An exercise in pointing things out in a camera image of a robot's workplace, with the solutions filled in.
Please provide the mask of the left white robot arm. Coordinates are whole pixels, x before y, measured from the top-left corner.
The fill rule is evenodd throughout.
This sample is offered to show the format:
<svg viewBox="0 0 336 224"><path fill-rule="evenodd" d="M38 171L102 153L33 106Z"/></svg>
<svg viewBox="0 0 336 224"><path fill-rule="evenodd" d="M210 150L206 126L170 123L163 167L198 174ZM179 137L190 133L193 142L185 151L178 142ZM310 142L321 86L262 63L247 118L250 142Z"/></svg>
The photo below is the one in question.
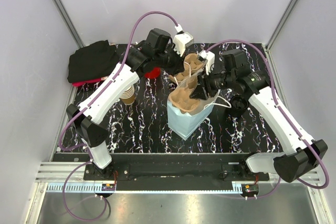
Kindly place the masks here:
<svg viewBox="0 0 336 224"><path fill-rule="evenodd" d="M100 123L113 104L146 73L154 68L170 75L184 71L184 52L193 43L193 36L179 31L174 37L158 28L150 30L147 38L129 48L126 59L118 63L99 88L78 106L71 104L67 114L71 126L82 138L96 165L95 174L103 180L113 175L106 139L108 131Z"/></svg>

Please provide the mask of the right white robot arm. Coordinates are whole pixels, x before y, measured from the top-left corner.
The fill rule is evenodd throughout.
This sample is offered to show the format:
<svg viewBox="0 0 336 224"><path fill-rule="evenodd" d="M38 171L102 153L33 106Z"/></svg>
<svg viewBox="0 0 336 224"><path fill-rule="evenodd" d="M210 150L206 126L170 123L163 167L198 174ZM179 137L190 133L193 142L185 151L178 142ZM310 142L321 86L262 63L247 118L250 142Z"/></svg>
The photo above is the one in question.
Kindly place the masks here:
<svg viewBox="0 0 336 224"><path fill-rule="evenodd" d="M290 183L319 166L328 146L324 140L315 140L289 113L279 99L273 80L265 71L251 71L244 52L239 49L223 54L224 70L213 73L215 55L205 50L198 54L205 63L205 70L197 75L197 86L190 95L193 99L206 100L219 90L232 89L231 108L236 114L244 113L243 106L254 107L278 138L281 153L255 153L238 167L239 176L250 180L257 173L277 174Z"/></svg>

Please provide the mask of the cardboard cup carrier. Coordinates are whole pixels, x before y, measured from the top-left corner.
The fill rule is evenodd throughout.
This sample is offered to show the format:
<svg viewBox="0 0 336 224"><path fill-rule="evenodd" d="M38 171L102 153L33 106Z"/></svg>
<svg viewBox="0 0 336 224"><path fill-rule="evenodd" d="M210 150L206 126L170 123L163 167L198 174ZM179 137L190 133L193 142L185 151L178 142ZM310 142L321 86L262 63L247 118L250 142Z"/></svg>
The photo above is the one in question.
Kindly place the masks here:
<svg viewBox="0 0 336 224"><path fill-rule="evenodd" d="M174 108L180 110L182 114L197 114L202 111L205 101L190 98L191 93L197 86L197 77L192 76L185 79L179 86L170 93L168 100Z"/></svg>

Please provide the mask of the light blue paper bag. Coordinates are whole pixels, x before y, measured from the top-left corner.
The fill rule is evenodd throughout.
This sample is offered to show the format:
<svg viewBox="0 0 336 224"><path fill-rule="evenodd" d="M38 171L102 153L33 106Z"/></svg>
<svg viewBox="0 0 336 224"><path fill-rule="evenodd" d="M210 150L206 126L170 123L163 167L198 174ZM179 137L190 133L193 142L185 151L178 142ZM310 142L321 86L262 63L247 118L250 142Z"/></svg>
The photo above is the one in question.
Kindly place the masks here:
<svg viewBox="0 0 336 224"><path fill-rule="evenodd" d="M199 73L203 73L203 69L190 77L197 77ZM213 98L205 100L205 105L202 111L194 115L190 115L189 113L182 114L180 110L174 108L171 102L167 99L167 118L169 128L182 139L186 140L189 138L198 126L205 120L205 118L209 116L215 105L231 108L230 102L221 97L219 93L220 91L218 91Z"/></svg>

